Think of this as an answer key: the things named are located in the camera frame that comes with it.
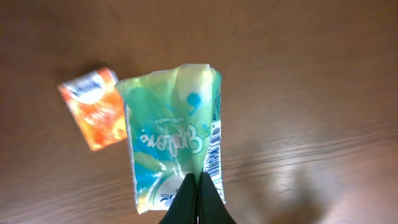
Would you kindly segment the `orange tissue pack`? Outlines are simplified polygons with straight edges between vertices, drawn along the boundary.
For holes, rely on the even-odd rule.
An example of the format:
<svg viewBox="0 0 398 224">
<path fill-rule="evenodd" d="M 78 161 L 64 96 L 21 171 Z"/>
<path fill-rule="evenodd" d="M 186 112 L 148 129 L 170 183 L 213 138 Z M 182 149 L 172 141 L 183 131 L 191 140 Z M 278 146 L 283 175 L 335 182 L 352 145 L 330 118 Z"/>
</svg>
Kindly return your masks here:
<svg viewBox="0 0 398 224">
<path fill-rule="evenodd" d="M 98 151 L 127 138 L 116 74 L 104 67 L 64 82 L 58 90 L 88 147 Z"/>
</svg>

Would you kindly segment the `green tissue pack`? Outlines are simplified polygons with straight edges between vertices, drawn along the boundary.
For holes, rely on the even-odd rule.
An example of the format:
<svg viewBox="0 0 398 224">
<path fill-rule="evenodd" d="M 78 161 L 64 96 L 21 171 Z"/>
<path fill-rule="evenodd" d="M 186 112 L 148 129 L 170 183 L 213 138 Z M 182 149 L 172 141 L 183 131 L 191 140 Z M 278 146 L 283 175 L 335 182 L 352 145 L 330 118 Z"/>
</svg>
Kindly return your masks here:
<svg viewBox="0 0 398 224">
<path fill-rule="evenodd" d="M 221 81 L 208 64 L 184 64 L 116 84 L 139 214 L 168 210 L 188 173 L 209 173 L 224 197 Z"/>
</svg>

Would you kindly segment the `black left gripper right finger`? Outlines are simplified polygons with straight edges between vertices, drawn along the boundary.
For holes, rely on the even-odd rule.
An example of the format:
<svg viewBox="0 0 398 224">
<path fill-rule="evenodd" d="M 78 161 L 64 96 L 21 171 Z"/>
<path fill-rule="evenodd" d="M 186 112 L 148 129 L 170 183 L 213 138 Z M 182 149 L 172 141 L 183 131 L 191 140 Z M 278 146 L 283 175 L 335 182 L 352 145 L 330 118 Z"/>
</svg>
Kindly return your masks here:
<svg viewBox="0 0 398 224">
<path fill-rule="evenodd" d="M 198 184 L 198 218 L 199 224 L 236 224 L 207 172 L 201 173 Z"/>
</svg>

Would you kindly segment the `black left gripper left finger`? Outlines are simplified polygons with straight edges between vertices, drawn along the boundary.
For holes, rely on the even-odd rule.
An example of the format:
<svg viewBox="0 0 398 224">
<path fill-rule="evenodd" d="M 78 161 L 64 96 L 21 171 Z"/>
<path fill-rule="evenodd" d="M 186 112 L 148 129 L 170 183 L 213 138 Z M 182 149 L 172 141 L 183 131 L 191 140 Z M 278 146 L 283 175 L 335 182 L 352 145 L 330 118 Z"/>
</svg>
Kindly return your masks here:
<svg viewBox="0 0 398 224">
<path fill-rule="evenodd" d="M 197 224 L 198 190 L 195 176 L 185 176 L 171 206 L 159 224 Z"/>
</svg>

